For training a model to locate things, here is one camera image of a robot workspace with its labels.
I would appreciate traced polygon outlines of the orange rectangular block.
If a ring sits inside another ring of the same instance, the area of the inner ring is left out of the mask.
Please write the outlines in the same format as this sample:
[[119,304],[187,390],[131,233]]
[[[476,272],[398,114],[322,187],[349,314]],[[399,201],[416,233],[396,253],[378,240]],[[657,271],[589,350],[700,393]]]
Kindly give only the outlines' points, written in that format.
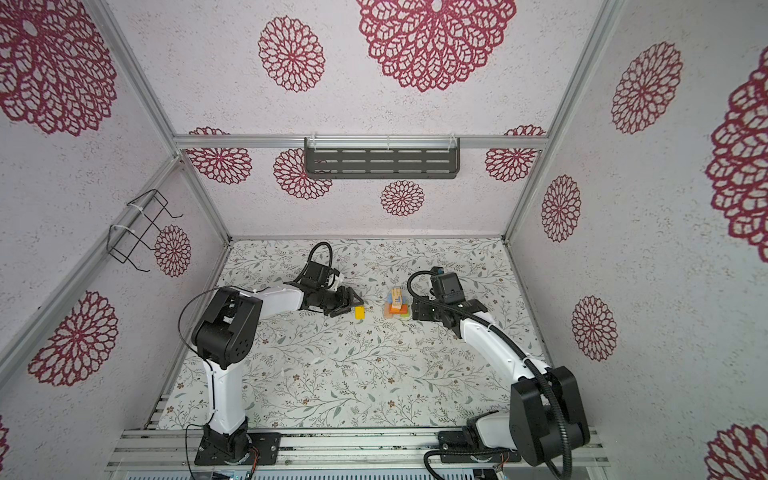
[[396,315],[396,314],[410,313],[409,306],[408,305],[403,305],[403,307],[402,307],[402,309],[400,311],[391,310],[391,313],[393,314],[393,316]]

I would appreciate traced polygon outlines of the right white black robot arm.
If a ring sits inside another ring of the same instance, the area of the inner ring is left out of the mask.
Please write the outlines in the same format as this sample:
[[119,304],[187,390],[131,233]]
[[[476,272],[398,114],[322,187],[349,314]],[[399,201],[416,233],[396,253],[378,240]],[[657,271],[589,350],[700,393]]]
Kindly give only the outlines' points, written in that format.
[[442,434],[440,456],[519,459],[546,466],[557,479],[571,478],[574,450],[591,439],[575,375],[520,347],[481,301],[465,296],[456,273],[420,270],[409,276],[406,289],[414,320],[453,332],[508,384],[509,406],[470,418],[455,437]]

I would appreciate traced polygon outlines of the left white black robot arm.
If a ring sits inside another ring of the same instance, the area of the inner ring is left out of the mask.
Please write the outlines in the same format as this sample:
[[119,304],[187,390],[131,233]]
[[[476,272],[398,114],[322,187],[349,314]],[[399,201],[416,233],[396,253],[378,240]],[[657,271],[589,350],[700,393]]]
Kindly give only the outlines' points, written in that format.
[[255,343],[260,322],[294,311],[336,317],[364,305],[353,288],[341,284],[336,270],[311,266],[309,271],[258,291],[230,285],[213,291],[190,340],[191,350],[205,368],[210,410],[201,426],[196,466],[275,463],[276,447],[267,441],[277,442],[280,436],[250,437],[242,396],[242,362]]

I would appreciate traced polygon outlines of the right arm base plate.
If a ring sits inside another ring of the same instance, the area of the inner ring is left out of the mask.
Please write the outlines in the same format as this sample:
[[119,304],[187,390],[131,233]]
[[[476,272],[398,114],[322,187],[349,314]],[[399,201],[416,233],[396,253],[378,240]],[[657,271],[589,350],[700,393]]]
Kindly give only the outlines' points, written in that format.
[[488,447],[468,428],[441,430],[437,434],[440,460],[443,463],[519,463],[521,455],[516,450]]

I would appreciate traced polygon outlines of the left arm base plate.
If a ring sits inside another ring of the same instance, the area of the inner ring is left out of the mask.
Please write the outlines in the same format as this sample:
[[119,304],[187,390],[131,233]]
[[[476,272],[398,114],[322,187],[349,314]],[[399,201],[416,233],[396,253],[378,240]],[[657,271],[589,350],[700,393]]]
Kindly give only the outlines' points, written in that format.
[[195,466],[275,465],[279,452],[279,433],[205,434],[198,447]]

